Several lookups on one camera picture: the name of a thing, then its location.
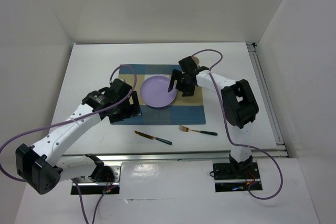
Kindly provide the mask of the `purple plate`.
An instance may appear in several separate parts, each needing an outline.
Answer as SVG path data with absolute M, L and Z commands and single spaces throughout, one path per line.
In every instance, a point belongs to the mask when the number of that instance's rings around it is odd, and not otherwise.
M 152 108 L 163 108 L 170 105 L 177 97 L 177 90 L 168 92 L 170 77 L 167 75 L 145 75 L 140 85 L 140 98 Z

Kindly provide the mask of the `gold knife dark handle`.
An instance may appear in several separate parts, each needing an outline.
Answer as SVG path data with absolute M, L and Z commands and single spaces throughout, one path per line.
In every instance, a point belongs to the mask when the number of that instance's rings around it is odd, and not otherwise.
M 145 134 L 145 133 L 142 133 L 142 132 L 139 132 L 139 131 L 134 131 L 135 134 L 141 136 L 141 137 L 145 137 L 145 138 L 148 138 L 150 140 L 156 140 L 156 141 L 159 141 L 159 142 L 162 142 L 162 143 L 165 143 L 167 145 L 173 145 L 173 143 L 169 140 L 165 140 L 163 138 L 159 138 L 159 137 L 155 137 L 155 136 L 152 136 L 152 135 L 148 135 L 148 134 Z

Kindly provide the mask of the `blue tan striped placemat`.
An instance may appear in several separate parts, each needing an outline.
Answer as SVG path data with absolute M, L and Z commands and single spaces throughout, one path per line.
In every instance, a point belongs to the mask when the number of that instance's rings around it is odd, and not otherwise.
M 130 67 L 137 75 L 135 91 L 142 114 L 115 122 L 115 125 L 198 125 L 206 123 L 203 94 L 199 87 L 195 88 L 192 97 L 183 97 L 182 92 L 178 91 L 174 101 L 162 108 L 149 106 L 141 98 L 140 87 L 146 79 L 153 76 L 170 78 L 174 69 L 181 69 L 179 65 L 130 64 Z

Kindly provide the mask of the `gold fork dark handle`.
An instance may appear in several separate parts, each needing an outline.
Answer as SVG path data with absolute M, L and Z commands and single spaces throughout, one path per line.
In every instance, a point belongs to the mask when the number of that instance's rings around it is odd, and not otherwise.
M 183 132 L 197 132 L 197 133 L 211 135 L 211 136 L 217 136 L 218 135 L 218 133 L 216 133 L 216 132 L 202 131 L 202 130 L 193 130 L 193 129 L 190 129 L 188 127 L 182 126 L 182 125 L 179 125 L 178 129 L 181 130 L 181 131 L 183 131 Z

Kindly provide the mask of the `beige cup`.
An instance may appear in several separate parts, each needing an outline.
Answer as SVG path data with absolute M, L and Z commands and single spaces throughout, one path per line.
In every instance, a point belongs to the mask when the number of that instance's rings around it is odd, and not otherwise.
M 192 56 L 192 59 L 194 60 L 194 62 L 196 63 L 197 66 L 200 65 L 200 63 L 199 63 L 200 61 L 196 56 Z

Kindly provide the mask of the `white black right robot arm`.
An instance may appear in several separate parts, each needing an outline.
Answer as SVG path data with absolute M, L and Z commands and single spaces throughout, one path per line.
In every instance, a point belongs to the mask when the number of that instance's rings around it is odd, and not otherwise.
M 219 96 L 224 112 L 224 126 L 232 145 L 229 154 L 229 172 L 242 177 L 253 163 L 250 138 L 253 122 L 259 112 L 255 96 L 247 80 L 228 79 L 213 73 L 208 67 L 198 66 L 189 56 L 179 61 L 180 70 L 172 70 L 168 91 L 176 89 L 182 96 L 191 97 L 201 87 Z

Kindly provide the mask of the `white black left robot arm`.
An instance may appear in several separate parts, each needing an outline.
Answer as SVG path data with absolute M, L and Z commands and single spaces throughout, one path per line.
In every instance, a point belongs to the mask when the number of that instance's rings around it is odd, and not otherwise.
M 87 177 L 93 182 L 112 183 L 113 170 L 94 154 L 64 159 L 65 151 L 89 129 L 108 118 L 110 123 L 141 115 L 134 87 L 114 79 L 109 87 L 92 91 L 69 117 L 32 146 L 16 150 L 18 175 L 39 194 L 50 192 L 63 180 Z

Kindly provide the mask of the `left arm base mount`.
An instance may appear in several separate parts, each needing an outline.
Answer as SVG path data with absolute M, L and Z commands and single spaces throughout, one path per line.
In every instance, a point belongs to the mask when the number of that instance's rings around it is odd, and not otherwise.
M 69 178 L 84 189 L 84 193 L 119 193 L 120 165 L 107 165 L 94 154 L 69 158 Z

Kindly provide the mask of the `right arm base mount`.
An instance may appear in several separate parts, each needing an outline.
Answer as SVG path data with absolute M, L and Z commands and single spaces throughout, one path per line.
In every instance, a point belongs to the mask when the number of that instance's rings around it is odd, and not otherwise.
M 240 172 L 234 171 L 228 159 L 214 160 L 212 167 L 209 175 L 214 179 L 216 193 L 248 191 L 249 186 L 251 191 L 263 190 L 256 161 Z

